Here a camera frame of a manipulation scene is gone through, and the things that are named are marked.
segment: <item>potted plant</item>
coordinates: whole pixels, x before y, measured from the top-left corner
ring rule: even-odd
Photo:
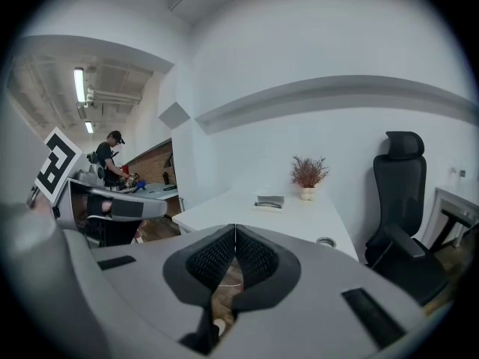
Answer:
[[[293,159],[291,183],[301,186],[302,200],[313,200],[315,186],[329,174],[329,168],[324,166],[326,158],[301,159],[294,156]]]

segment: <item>white pot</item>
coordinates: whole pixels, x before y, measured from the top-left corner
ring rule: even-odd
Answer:
[[[314,189],[315,188],[301,188],[301,199],[314,200]]]

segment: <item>wooden floor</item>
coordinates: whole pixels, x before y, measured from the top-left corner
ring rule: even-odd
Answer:
[[[167,218],[148,220],[139,230],[145,242],[180,235],[180,228]],[[439,262],[441,262],[447,273],[449,284],[438,296],[424,306],[424,312],[427,315],[430,315],[434,310],[454,300],[460,278],[472,261],[475,248],[475,234],[476,233],[468,234],[461,241],[461,245],[458,248],[449,245],[435,253],[435,256]],[[231,314],[231,302],[233,301],[233,297],[241,291],[242,273],[235,259],[212,297],[213,319],[223,319],[226,324],[225,332],[220,339],[224,338],[233,326],[234,319]]]

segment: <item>brick wall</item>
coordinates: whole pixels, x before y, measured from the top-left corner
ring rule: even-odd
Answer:
[[[173,151],[171,142],[150,150],[143,156],[134,159],[128,164],[130,173],[138,173],[140,180],[145,180],[146,183],[163,182],[163,172],[168,173],[170,184],[176,185],[176,177],[174,176],[173,167],[164,168],[166,161],[170,158]]]

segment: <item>black t-shirt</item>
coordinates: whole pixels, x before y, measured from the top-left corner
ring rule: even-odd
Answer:
[[[100,163],[100,165],[102,165],[102,168],[105,169],[105,178],[104,178],[105,185],[115,186],[118,178],[120,177],[106,167],[106,163],[105,163],[106,159],[111,159],[113,161],[112,149],[110,145],[108,145],[108,142],[104,141],[100,145],[98,145],[97,157],[98,157],[98,162]]]

